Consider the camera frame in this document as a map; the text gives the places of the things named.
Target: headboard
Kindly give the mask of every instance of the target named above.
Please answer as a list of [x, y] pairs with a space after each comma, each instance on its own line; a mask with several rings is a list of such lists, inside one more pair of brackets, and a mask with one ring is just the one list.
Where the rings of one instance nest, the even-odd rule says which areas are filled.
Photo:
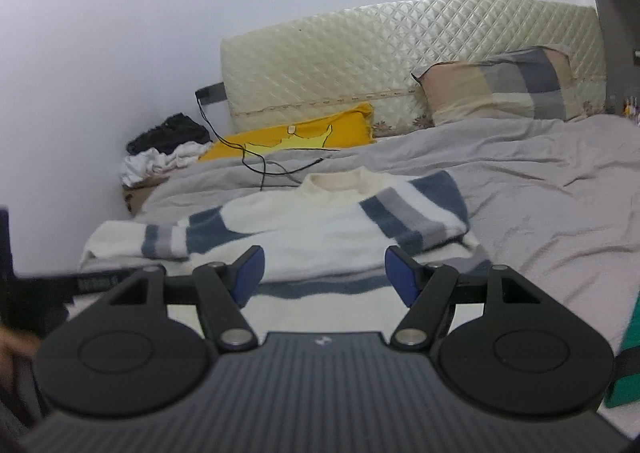
[[431, 125], [417, 65], [524, 46], [571, 47], [578, 99], [601, 111], [604, 46], [591, 7], [535, 0], [396, 1], [319, 14], [225, 39], [222, 76], [238, 131], [329, 115], [363, 100], [374, 134]]

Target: green fabric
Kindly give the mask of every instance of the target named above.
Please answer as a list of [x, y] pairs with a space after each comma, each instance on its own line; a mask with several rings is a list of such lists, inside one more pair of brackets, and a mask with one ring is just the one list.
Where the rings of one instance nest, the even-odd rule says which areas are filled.
[[[620, 351], [640, 346], [640, 295], [636, 308], [626, 328]], [[640, 400], [640, 373], [623, 377], [609, 391], [604, 401], [605, 406], [614, 407]]]

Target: ribbed gray surface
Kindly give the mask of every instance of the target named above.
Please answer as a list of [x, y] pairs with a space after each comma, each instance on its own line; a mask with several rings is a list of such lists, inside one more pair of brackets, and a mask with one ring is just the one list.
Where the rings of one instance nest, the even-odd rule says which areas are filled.
[[424, 356], [390, 350], [377, 334], [327, 336], [271, 334], [257, 351], [223, 357], [174, 407], [123, 422], [56, 413], [22, 443], [33, 453], [613, 453], [626, 444], [596, 414], [537, 424], [485, 414], [450, 394]]

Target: pile of clothes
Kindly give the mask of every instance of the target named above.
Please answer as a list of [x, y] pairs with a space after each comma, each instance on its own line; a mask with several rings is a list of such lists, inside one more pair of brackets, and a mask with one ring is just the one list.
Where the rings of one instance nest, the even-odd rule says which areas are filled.
[[210, 146], [209, 131], [177, 113], [127, 144], [129, 155], [120, 167], [120, 179], [126, 188], [158, 182], [170, 171], [196, 162]]

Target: yellow pillow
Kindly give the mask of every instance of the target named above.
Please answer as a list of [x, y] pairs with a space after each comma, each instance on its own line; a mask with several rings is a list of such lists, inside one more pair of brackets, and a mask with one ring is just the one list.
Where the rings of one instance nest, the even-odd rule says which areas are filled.
[[[295, 124], [245, 131], [225, 137], [229, 142], [265, 155], [279, 149], [348, 148], [373, 142], [371, 118], [373, 108], [361, 102], [346, 112], [322, 118], [305, 120]], [[242, 157], [242, 150], [229, 148], [222, 142], [215, 143], [200, 160], [223, 157]]]

